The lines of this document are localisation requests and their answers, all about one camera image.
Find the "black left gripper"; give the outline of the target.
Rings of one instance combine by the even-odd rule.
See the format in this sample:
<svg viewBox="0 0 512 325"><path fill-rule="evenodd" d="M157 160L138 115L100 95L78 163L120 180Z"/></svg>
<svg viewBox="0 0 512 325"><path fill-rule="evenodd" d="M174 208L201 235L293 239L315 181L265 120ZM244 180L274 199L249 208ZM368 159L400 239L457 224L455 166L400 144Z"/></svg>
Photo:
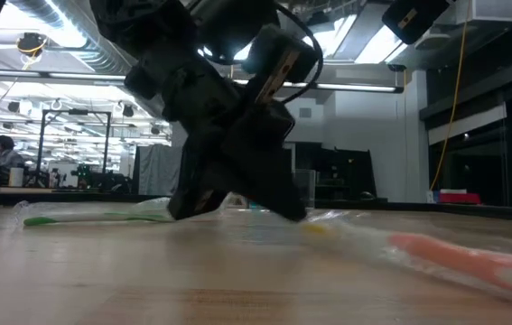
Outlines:
<svg viewBox="0 0 512 325"><path fill-rule="evenodd" d="M149 49L128 72L125 86L140 98L158 96L162 116L188 132L205 125L230 128L230 158L241 181L237 193L293 222L306 208L284 156L284 139L294 118L284 104L254 102L263 87L261 68L248 67L252 79L244 86L219 75L198 53L185 49ZM175 220L214 211L228 196L220 147L223 133L194 133L182 148L178 186L168 204Z"/></svg>

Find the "green toothbrush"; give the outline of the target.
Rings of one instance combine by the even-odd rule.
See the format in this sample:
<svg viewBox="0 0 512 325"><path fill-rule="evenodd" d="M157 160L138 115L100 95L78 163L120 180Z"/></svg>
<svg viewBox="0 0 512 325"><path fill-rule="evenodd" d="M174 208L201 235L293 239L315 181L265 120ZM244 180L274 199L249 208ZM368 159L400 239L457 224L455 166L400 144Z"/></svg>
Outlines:
<svg viewBox="0 0 512 325"><path fill-rule="evenodd" d="M24 226L42 226L68 222L150 221L173 222L167 211L169 199L145 200L126 207L103 202L37 202L22 201L15 205L14 216Z"/></svg>

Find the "orange toothbrush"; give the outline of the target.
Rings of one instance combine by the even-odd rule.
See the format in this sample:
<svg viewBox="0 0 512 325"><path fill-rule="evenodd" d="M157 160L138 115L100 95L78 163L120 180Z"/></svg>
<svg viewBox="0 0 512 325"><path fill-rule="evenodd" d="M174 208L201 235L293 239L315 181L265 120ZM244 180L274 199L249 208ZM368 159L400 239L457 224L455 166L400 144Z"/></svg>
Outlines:
<svg viewBox="0 0 512 325"><path fill-rule="evenodd" d="M361 226L345 212L310 216L301 229L318 246L426 274L512 300L512 254L425 234Z"/></svg>

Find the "grey hanging cloth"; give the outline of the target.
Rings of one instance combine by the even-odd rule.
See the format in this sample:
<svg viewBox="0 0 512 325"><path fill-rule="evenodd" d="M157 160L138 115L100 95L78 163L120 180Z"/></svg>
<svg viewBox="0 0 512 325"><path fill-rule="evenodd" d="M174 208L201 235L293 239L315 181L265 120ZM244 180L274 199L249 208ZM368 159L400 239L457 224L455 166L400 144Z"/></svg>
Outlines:
<svg viewBox="0 0 512 325"><path fill-rule="evenodd" d="M181 147L163 144L138 146L134 171L138 193L171 197L178 186L181 157Z"/></svg>

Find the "black cabinet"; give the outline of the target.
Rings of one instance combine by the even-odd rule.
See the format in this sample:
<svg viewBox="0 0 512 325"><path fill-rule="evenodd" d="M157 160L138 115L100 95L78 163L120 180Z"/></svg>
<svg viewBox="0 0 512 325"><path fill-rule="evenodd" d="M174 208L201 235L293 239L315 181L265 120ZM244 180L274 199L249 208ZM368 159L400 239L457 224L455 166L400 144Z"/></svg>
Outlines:
<svg viewBox="0 0 512 325"><path fill-rule="evenodd" d="M360 200L358 195L362 191L377 197L370 151L296 143L295 168L316 171L316 200Z"/></svg>

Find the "red box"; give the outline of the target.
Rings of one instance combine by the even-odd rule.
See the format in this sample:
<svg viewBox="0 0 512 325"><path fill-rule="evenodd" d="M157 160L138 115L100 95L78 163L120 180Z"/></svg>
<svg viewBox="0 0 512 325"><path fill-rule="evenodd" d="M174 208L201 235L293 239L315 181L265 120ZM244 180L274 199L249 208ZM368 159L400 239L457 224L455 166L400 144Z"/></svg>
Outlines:
<svg viewBox="0 0 512 325"><path fill-rule="evenodd" d="M442 204L471 204L480 205L481 199L476 193L443 193L439 194L439 202Z"/></svg>

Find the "person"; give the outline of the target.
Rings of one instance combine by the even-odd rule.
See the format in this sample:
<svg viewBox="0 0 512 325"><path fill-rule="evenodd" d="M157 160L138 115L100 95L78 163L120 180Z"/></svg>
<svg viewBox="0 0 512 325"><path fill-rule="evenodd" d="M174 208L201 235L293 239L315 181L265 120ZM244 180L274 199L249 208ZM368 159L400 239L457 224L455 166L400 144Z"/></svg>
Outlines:
<svg viewBox="0 0 512 325"><path fill-rule="evenodd" d="M14 140L0 135L0 174L9 173L12 168L23 168L23 157L14 149Z"/></svg>

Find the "white ceiling vent box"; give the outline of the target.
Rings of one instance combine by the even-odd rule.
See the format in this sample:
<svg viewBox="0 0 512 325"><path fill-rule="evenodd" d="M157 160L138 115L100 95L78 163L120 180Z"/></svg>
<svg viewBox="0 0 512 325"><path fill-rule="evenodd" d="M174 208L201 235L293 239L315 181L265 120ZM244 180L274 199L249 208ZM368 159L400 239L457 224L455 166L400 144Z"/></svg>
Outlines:
<svg viewBox="0 0 512 325"><path fill-rule="evenodd" d="M512 23L512 0L455 0L457 23L489 21Z"/></svg>

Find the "black gantry frame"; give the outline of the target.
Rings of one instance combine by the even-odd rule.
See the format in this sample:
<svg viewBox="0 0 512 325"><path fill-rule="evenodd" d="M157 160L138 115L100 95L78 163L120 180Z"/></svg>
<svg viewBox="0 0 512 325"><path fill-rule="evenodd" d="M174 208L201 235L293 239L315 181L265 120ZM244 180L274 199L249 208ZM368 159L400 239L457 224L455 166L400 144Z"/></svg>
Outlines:
<svg viewBox="0 0 512 325"><path fill-rule="evenodd" d="M53 113L54 116L51 119L47 119L47 115ZM70 109L62 109L62 110L54 110L54 109L44 109L42 111L42 120L41 120L41 129L40 129L40 137L38 141L38 156L37 156L37 163L36 163L36 170L35 172L38 174L41 171L42 167L42 157L43 157L43 142L45 138L45 128L48 124L51 123L53 119L56 119L61 114L68 114L70 116L88 116L88 115L94 115L96 118L99 118L99 115L105 115L107 117L107 121L104 122L103 120L100 120L100 124L102 124L106 128L105 133L105 147L104 147L104 158L103 158L103 165L102 165L102 172L106 173L107 171L107 156L108 156L108 147L109 147L109 136L110 136L110 129L111 129L111 112L107 111L94 111L94 110L88 110L83 108L70 108Z"/></svg>

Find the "black aluminium table frame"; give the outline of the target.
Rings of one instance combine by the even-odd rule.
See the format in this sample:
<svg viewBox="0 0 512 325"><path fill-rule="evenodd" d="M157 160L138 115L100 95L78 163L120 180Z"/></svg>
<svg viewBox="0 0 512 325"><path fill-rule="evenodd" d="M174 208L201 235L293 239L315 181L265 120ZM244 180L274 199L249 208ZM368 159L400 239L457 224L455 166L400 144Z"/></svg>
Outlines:
<svg viewBox="0 0 512 325"><path fill-rule="evenodd" d="M151 196L127 195L112 193L89 192L52 192L52 193L8 193L0 192L0 206L14 206L16 203L27 200L35 202L118 202L138 203L150 200ZM492 207L485 205L456 205L456 204L432 204L432 203L397 203L384 201L348 201L348 200L316 200L314 206L317 209L358 209L358 210L389 210L389 211L418 211L441 212L456 215L469 215L483 218L495 218L512 220L512 208Z"/></svg>

